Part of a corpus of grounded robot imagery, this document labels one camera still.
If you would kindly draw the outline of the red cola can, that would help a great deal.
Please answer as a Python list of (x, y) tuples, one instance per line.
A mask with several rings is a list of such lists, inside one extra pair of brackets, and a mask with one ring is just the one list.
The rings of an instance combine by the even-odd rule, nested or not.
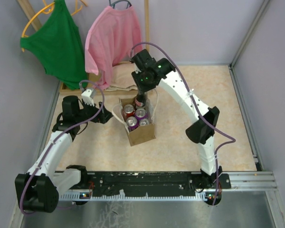
[(149, 125), (149, 124), (150, 124), (150, 121), (147, 118), (141, 119), (139, 121), (139, 126), (146, 126), (146, 125)]
[(135, 108), (132, 104), (126, 104), (123, 107), (123, 118), (126, 120), (127, 118), (135, 115)]

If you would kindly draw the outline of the purple soda can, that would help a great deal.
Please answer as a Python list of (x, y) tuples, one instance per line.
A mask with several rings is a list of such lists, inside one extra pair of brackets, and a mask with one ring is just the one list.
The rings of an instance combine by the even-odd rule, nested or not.
[(131, 132), (139, 127), (139, 122), (135, 116), (130, 116), (126, 119), (128, 130)]
[(141, 121), (142, 119), (148, 118), (148, 112), (144, 108), (138, 108), (136, 109), (134, 116), (138, 121)]

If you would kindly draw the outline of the dark cola bottle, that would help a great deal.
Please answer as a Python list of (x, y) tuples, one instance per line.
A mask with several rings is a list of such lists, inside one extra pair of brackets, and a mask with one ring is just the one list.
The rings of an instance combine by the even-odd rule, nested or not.
[(137, 96), (134, 99), (135, 108), (136, 109), (145, 108), (146, 101), (147, 101), (147, 94), (146, 93), (137, 94)]

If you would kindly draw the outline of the brown burlap canvas bag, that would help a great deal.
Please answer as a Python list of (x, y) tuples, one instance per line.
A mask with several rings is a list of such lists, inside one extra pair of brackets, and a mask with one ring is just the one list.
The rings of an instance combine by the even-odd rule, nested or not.
[(130, 130), (130, 127), (126, 124), (126, 120), (123, 114), (123, 107), (134, 102), (133, 98), (119, 99), (119, 103), (112, 108), (112, 115), (118, 120), (126, 130), (129, 143), (131, 146), (139, 145), (147, 141), (155, 139), (155, 111), (157, 108), (159, 96), (156, 89), (152, 91), (156, 94), (156, 102), (152, 104), (150, 99), (147, 99), (146, 109), (148, 112), (150, 124), (146, 126), (139, 126), (136, 130)]

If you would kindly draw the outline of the red cola can front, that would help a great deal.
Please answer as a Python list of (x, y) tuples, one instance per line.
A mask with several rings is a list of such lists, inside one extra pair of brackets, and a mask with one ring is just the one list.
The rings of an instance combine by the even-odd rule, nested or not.
[(146, 126), (146, 125), (149, 125), (149, 124), (150, 124), (150, 121), (147, 118), (141, 119), (139, 121), (139, 126)]

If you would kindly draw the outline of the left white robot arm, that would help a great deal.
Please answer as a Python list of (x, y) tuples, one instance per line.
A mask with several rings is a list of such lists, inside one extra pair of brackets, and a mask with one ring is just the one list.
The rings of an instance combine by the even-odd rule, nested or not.
[(57, 177), (54, 176), (61, 158), (89, 122), (105, 124), (112, 117), (104, 102), (98, 105), (84, 103), (76, 95), (64, 97), (62, 112), (57, 116), (48, 144), (34, 165), (15, 178), (18, 205), (25, 215), (36, 211), (53, 212), (59, 197), (72, 187), (84, 188), (89, 184), (85, 166), (69, 165)]

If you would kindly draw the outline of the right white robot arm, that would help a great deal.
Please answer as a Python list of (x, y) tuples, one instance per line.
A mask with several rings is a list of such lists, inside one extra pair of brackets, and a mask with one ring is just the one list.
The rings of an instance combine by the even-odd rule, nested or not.
[(188, 90), (177, 68), (168, 59), (155, 60), (146, 49), (131, 57), (135, 64), (132, 72), (138, 92), (144, 94), (157, 86), (166, 91), (186, 112), (192, 124), (186, 129), (187, 137), (197, 144), (201, 161), (201, 188), (214, 188), (219, 183), (221, 170), (217, 170), (214, 149), (214, 130), (219, 109), (210, 108)]

